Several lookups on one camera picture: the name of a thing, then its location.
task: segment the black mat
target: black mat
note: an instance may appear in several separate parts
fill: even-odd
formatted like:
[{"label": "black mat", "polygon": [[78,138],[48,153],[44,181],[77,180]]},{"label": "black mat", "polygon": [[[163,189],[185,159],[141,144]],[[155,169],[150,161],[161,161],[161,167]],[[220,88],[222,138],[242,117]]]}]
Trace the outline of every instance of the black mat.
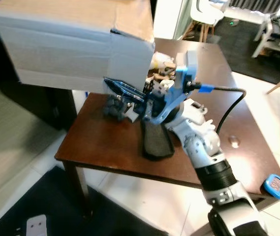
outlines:
[{"label": "black mat", "polygon": [[27,219],[45,214],[48,236],[166,236],[89,188],[93,217],[83,218],[65,171],[46,173],[1,219],[0,235],[25,236]]},{"label": "black mat", "polygon": [[259,25],[239,21],[238,25],[231,27],[231,20],[225,17],[219,21],[215,35],[220,36],[218,45],[232,71],[277,84],[280,81],[280,52],[272,51],[270,56],[251,58],[259,44],[253,41]]}]

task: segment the wooden table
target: wooden table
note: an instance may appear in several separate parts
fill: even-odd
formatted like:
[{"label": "wooden table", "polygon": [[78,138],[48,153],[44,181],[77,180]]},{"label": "wooden table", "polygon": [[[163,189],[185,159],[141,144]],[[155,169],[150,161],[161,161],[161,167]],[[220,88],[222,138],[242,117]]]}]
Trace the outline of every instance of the wooden table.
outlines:
[{"label": "wooden table", "polygon": [[[218,45],[156,39],[156,51],[172,57],[177,52],[189,49],[197,50],[197,80],[220,86],[236,86]],[[208,108],[206,119],[213,119],[217,125],[239,95],[224,91],[210,94],[194,92],[192,99]],[[132,124],[127,119],[117,122],[105,117],[102,113],[105,100],[105,95],[89,95],[55,156],[63,162],[86,212],[90,214],[91,206],[86,204],[88,190],[82,167],[201,188],[189,158],[173,134],[175,154],[171,158],[161,161],[145,159],[142,155],[140,123]],[[238,148],[233,148],[229,143],[228,137],[231,135],[240,140]],[[258,209],[275,203],[277,200],[261,185],[270,174],[280,176],[280,168],[245,101],[230,113],[219,136],[221,148],[235,177],[243,183]]]}]

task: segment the blue timer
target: blue timer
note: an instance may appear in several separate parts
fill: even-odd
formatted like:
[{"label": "blue timer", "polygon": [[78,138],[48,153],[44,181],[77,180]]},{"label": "blue timer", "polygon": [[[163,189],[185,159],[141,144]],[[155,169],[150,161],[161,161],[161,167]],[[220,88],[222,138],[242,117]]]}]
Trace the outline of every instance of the blue timer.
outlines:
[{"label": "blue timer", "polygon": [[280,200],[280,176],[271,174],[263,183],[263,187],[273,197]]}]

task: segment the wall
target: wall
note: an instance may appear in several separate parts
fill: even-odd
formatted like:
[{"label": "wall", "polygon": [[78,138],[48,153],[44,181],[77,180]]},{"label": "wall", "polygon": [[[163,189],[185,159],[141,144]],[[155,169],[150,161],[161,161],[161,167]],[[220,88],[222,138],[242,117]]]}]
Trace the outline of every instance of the wall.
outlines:
[{"label": "wall", "polygon": [[158,0],[154,18],[154,36],[172,39],[182,0]]}]

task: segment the black cable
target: black cable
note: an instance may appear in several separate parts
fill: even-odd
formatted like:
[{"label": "black cable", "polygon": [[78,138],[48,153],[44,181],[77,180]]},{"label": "black cable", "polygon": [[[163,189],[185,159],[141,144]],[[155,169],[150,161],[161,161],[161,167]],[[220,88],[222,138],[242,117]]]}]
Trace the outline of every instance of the black cable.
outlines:
[{"label": "black cable", "polygon": [[229,92],[242,92],[243,94],[228,108],[228,110],[223,115],[222,119],[218,123],[217,127],[217,134],[219,134],[220,128],[222,127],[226,117],[231,112],[231,110],[246,96],[246,90],[241,88],[229,88],[229,87],[222,87],[222,86],[215,86],[214,90],[221,90],[221,91],[229,91]]}]

